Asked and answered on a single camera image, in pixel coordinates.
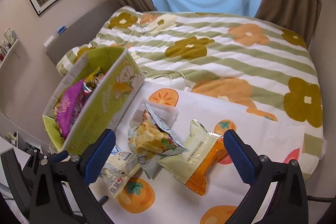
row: potato chip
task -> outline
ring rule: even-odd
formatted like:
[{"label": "potato chip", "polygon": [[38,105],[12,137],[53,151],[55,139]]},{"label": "potato chip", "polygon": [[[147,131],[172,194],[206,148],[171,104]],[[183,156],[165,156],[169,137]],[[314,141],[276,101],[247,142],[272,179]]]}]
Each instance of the potato chip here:
[{"label": "potato chip", "polygon": [[148,178],[152,178],[158,167],[157,160],[178,155],[186,148],[176,139],[171,129],[145,104],[142,123],[128,132],[128,146],[136,154],[138,163]]},{"label": "potato chip", "polygon": [[186,152],[162,158],[157,162],[189,189],[204,195],[207,170],[227,154],[223,137],[207,132],[196,119],[193,119],[190,123],[190,134],[184,145],[188,149]]}]

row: green cardboard box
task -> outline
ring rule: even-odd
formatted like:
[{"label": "green cardboard box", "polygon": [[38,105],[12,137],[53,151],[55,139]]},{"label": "green cardboard box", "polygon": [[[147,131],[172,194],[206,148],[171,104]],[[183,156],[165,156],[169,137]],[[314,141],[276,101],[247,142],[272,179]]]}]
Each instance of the green cardboard box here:
[{"label": "green cardboard box", "polygon": [[[64,140],[53,117],[54,107],[71,85],[97,67],[106,76],[92,92]],[[85,52],[58,85],[43,112],[44,126],[56,150],[81,155],[106,128],[115,130],[144,78],[131,54],[123,47],[102,47]]]}]

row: white snack wrapper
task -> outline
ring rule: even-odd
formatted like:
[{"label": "white snack wrapper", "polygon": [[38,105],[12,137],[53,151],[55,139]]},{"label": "white snack wrapper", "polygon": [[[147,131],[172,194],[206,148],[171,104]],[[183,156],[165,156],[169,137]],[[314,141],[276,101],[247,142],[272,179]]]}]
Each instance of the white snack wrapper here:
[{"label": "white snack wrapper", "polygon": [[114,149],[101,170],[100,176],[104,179],[113,198],[116,198],[139,168],[135,154],[125,151],[116,153]]}]

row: cable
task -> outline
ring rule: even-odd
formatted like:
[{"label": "cable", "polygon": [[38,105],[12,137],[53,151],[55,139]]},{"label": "cable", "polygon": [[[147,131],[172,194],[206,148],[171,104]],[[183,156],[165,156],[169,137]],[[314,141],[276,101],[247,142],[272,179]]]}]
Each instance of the cable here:
[{"label": "cable", "polygon": [[307,199],[310,201],[316,201],[316,202],[326,202],[326,203],[331,203],[334,201],[334,198],[319,198],[315,196],[308,195]]}]

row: shelf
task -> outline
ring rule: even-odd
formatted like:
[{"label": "shelf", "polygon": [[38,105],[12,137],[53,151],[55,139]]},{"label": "shelf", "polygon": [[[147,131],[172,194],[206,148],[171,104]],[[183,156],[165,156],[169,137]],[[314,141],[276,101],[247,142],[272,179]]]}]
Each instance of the shelf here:
[{"label": "shelf", "polygon": [[20,43],[20,40],[16,40],[16,41],[14,42],[14,44],[12,45],[12,47],[11,47],[11,48],[9,49],[9,51],[7,52],[5,58],[2,60],[2,62],[1,62],[1,64],[0,64],[0,68],[1,68],[1,66],[5,63],[5,61],[7,60],[7,57],[8,57],[12,52],[14,52],[16,46],[17,46],[19,43]]}]

